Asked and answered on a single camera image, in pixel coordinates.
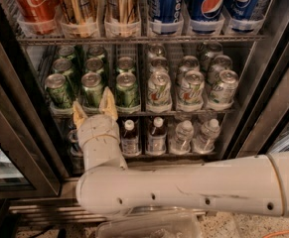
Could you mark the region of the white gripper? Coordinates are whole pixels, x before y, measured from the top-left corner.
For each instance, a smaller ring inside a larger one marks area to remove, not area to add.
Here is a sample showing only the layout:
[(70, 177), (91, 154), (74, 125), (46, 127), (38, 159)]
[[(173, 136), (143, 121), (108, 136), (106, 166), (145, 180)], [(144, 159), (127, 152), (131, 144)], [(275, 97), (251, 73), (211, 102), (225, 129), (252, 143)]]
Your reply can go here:
[(100, 137), (110, 137), (120, 143), (119, 126), (115, 120), (118, 113), (115, 106), (114, 95), (110, 88), (104, 88), (99, 104), (99, 112), (87, 118), (81, 105), (75, 101), (72, 105), (73, 122), (77, 129), (78, 143), (81, 148), (90, 140), (98, 140)]

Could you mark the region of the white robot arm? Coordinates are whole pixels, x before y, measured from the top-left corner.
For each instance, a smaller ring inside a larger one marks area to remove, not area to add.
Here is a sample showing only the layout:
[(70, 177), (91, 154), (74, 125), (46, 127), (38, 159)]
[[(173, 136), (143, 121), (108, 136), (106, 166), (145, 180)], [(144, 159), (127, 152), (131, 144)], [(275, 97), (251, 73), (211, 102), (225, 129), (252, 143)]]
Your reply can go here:
[(289, 217), (289, 152), (207, 163), (134, 170), (127, 167), (119, 143), (112, 92), (104, 91), (104, 109), (87, 116), (72, 105), (84, 174), (75, 194), (90, 213), (113, 215), (142, 206)]

